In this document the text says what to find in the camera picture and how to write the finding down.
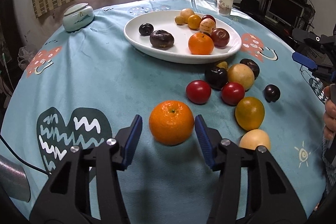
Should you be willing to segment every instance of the jar lid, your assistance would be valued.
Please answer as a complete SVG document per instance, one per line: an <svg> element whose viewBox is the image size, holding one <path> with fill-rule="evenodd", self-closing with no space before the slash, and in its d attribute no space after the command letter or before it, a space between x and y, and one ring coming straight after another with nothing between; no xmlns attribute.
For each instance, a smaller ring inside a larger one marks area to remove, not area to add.
<svg viewBox="0 0 336 224"><path fill-rule="evenodd" d="M68 16L71 15L81 9L83 9L84 7L88 6L88 3L78 3L76 5L73 5L72 7L70 7L69 9L67 9L64 13L64 16Z"/></svg>

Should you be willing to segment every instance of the tablecloth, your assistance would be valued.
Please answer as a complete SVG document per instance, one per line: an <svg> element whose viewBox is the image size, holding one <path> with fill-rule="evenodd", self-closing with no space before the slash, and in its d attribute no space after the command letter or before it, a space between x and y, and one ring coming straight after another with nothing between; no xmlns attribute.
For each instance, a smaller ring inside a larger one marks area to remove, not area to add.
<svg viewBox="0 0 336 224"><path fill-rule="evenodd" d="M52 171L72 145L97 146L140 114L143 131L133 163L119 172L131 223L206 223L218 172L206 166L195 133L178 146L156 143L148 128L149 114L164 100L180 100L194 116L203 115L222 137L239 143L244 131L235 122L235 108L223 104L215 90L207 104L192 104L185 87L204 78L206 65L149 57L132 47L123 34L127 21L137 15L183 8L213 15L241 35L241 51L228 62L251 58L259 65L261 73L246 96L263 102L265 119L260 128L269 134L271 153L309 215L325 189L322 84L292 61L292 50L276 35L238 10L233 9L229 17L218 15L215 0L143 0L114 5L95 10L94 21L76 32L60 27L24 72L8 106L2 136L24 160ZM276 103L263 98L268 84L280 88ZM2 143L0 153L19 163ZM13 201L28 217L47 176L23 167L31 200ZM244 216L247 192L246 170L242 174L238 218ZM99 218L95 178L90 183L90 199L92 214Z"/></svg>

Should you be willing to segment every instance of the paper cup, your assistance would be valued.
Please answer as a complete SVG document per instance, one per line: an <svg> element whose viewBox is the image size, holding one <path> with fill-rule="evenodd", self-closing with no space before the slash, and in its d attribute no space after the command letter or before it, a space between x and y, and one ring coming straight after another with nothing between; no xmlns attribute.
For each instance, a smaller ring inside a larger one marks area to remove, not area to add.
<svg viewBox="0 0 336 224"><path fill-rule="evenodd" d="M218 13L224 16L229 16L231 13L233 0L217 0Z"/></svg>

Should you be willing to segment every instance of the person's hand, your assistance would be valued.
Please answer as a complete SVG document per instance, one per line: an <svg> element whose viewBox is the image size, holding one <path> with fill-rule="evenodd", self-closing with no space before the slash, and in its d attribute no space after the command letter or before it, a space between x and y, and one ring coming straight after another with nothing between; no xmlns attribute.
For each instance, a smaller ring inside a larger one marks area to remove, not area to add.
<svg viewBox="0 0 336 224"><path fill-rule="evenodd" d="M330 98L329 86L324 89L324 95ZM330 99L328 99L325 103L323 120L325 123L323 134L325 138L330 141L334 136L334 132L336 132L336 105Z"/></svg>

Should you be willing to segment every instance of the silver bolt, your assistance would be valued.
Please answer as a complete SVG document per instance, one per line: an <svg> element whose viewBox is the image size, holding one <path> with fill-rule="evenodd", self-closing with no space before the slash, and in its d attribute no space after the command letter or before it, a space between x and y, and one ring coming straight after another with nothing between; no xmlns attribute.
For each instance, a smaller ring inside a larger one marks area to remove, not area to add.
<svg viewBox="0 0 336 224"><path fill-rule="evenodd" d="M265 146L258 146L258 151L261 152L261 153L265 153L267 151L267 148Z"/></svg>
<svg viewBox="0 0 336 224"><path fill-rule="evenodd" d="M222 139L220 142L221 145L228 146L231 144L231 141L228 139Z"/></svg>
<svg viewBox="0 0 336 224"><path fill-rule="evenodd" d="M110 138L106 141L108 145L115 145L117 143L117 140L114 138Z"/></svg>
<svg viewBox="0 0 336 224"><path fill-rule="evenodd" d="M71 146L71 148L70 148L70 151L73 152L73 153L78 152L78 150L79 150L79 146L78 145Z"/></svg>

